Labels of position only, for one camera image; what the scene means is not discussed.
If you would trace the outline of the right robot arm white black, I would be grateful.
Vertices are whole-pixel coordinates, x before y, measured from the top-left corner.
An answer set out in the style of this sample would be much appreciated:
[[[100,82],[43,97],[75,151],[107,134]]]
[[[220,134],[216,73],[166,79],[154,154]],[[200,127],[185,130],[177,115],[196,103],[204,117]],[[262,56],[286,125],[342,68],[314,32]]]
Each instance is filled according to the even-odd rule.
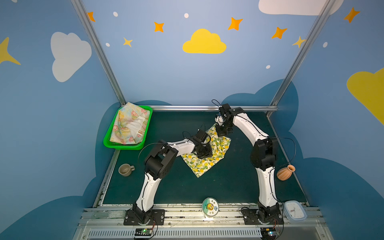
[[[271,223],[282,224],[284,217],[275,191],[278,138],[270,137],[263,132],[242,108],[231,108],[229,104],[219,105],[218,108],[219,114],[215,118],[218,136],[227,136],[236,126],[253,146],[250,161],[258,175],[258,221],[264,225]]]

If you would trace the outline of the pastel floral skirt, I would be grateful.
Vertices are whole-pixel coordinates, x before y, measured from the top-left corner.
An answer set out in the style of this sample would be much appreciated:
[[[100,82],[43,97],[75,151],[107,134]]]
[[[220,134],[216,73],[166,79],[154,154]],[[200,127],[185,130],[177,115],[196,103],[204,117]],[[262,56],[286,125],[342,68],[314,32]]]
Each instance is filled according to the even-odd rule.
[[[126,103],[113,122],[110,141],[122,145],[136,145],[143,141],[150,111],[132,103]]]

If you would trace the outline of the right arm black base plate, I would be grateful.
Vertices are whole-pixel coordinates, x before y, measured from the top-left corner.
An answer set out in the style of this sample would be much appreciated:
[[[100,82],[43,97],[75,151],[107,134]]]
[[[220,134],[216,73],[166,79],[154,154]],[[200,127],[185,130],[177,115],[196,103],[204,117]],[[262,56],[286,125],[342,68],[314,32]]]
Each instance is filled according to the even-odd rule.
[[[262,220],[261,215],[259,214],[259,209],[249,209],[248,207],[245,207],[245,208],[241,208],[240,212],[243,215],[245,225],[283,225],[284,224],[284,219],[281,214]]]

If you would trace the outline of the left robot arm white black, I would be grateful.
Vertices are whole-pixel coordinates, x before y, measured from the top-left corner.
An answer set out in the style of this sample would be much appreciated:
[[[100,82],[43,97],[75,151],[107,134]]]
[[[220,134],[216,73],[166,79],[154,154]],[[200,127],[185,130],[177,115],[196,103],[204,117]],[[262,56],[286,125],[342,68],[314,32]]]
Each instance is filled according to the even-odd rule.
[[[145,179],[142,190],[132,210],[140,225],[148,223],[152,217],[155,195],[160,182],[167,176],[175,159],[185,154],[195,154],[200,158],[211,157],[211,137],[203,130],[178,142],[160,140],[155,143],[145,159]]]

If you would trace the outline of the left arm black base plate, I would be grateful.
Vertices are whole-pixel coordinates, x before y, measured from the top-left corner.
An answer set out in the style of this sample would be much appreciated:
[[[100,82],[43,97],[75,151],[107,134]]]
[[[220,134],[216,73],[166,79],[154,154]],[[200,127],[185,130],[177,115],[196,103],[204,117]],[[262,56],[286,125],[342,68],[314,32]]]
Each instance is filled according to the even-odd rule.
[[[142,221],[139,217],[136,216],[133,209],[126,211],[124,217],[124,226],[149,226],[156,223],[156,225],[162,226],[165,220],[165,210],[152,210],[152,212],[145,217],[145,220]]]

